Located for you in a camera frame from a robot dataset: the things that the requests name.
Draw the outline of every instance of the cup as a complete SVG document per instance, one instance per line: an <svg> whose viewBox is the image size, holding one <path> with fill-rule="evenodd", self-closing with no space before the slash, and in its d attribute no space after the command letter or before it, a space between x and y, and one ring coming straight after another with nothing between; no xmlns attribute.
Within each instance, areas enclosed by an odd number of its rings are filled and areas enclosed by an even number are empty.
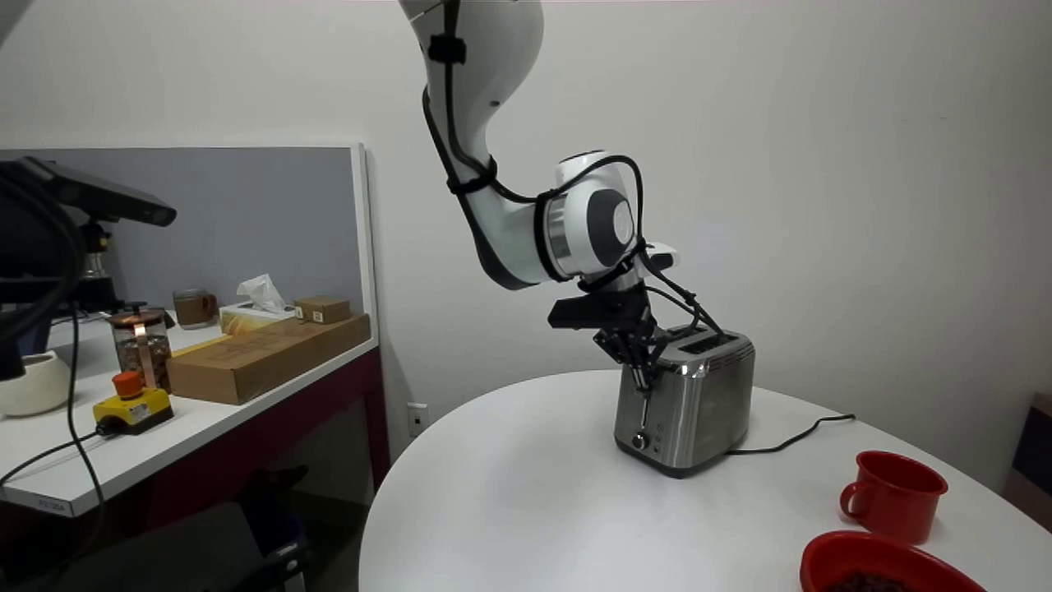
<svg viewBox="0 0 1052 592"><path fill-rule="evenodd" d="M840 508L863 528L924 542L948 479L931 466L889 450L859 455L859 479L840 489Z"/></svg>
<svg viewBox="0 0 1052 592"><path fill-rule="evenodd" d="M216 297L206 288L171 294L171 302L182 326L209 326L220 313Z"/></svg>

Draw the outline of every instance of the white wall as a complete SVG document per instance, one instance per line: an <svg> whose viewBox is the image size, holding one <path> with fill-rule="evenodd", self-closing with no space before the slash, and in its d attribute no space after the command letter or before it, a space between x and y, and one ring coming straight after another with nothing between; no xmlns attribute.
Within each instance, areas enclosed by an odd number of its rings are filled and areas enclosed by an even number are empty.
<svg viewBox="0 0 1052 592"><path fill-rule="evenodd" d="M548 0L494 126L510 184L605 143L646 232L759 346L759 381L996 483L1052 389L1052 0ZM0 135L363 135L387 381L448 412L601 365L567 286L482 278L417 114L390 0L35 0L0 49Z"/></svg>

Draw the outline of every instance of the desk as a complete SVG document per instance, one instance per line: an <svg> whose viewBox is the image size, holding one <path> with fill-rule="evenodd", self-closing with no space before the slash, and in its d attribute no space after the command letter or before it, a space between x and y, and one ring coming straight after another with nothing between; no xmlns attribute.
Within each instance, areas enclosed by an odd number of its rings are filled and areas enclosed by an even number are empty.
<svg viewBox="0 0 1052 592"><path fill-rule="evenodd" d="M185 347L216 335L216 329L171 329L171 347ZM114 351L108 326L84 321L73 408L78 433L90 433L96 426L91 403L113 393L113 369ZM241 479L263 459L272 459L284 445L303 438L311 423L363 397L368 412L368 439L377 479L387 466L387 430L375 337L296 374L293 381L276 385L272 392L247 403L171 397L171 420L161 420L146 433L113 439L91 438L84 439L84 455L96 462L104 496L117 496L120 489L153 477L159 471L167 471L159 472L159 494L167 500L159 500L150 515L150 524L167 524L175 519L175 513L200 508L215 502L215 496L235 494ZM66 412L4 416L0 472L63 439L68 439ZM14 477L0 489L0 500L55 515L83 515L96 505L96 489L84 462L68 448Z"/></svg>
<svg viewBox="0 0 1052 592"><path fill-rule="evenodd" d="M615 448L615 408L617 374L579 372L491 392L438 420L372 502L363 592L796 592L804 542L855 528L835 496L869 448L948 477L926 553L989 592L1049 592L1045 528L861 420L669 479ZM757 389L745 448L778 445L824 415Z"/></svg>

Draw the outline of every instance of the mug handle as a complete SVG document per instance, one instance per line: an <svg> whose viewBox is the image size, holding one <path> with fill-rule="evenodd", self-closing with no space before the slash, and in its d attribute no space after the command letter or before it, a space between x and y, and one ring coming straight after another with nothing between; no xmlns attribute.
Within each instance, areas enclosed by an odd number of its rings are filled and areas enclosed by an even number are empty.
<svg viewBox="0 0 1052 592"><path fill-rule="evenodd" d="M861 519L863 508L861 508L855 500L859 500L859 483L847 483L847 488L840 489L840 508L845 508L851 519Z"/></svg>

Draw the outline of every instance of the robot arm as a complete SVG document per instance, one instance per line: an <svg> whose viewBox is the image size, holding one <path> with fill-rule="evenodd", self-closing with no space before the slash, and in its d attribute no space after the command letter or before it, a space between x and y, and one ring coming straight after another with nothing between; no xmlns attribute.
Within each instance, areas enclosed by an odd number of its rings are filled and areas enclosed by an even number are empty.
<svg viewBox="0 0 1052 592"><path fill-rule="evenodd" d="M482 268L506 288L601 277L639 246L621 176L601 153L560 164L566 189L520 197L496 180L487 120L543 39L538 0L401 0L427 57L424 114L470 219Z"/></svg>

